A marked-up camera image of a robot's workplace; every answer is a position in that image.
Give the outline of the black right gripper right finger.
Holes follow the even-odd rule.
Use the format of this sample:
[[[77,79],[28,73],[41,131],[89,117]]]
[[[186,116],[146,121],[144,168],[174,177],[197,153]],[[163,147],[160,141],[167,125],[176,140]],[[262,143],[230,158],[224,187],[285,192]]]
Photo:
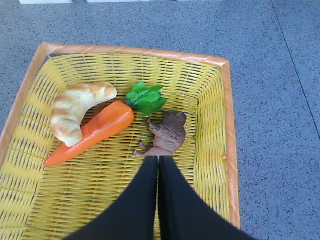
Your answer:
[[[199,197],[171,156],[159,158],[158,214],[163,240],[253,239]]]

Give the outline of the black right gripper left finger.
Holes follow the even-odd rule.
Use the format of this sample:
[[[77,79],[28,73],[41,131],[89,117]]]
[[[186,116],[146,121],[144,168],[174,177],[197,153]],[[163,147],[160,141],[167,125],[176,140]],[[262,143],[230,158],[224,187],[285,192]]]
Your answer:
[[[152,240],[159,159],[149,156],[125,191],[93,221],[66,240]]]

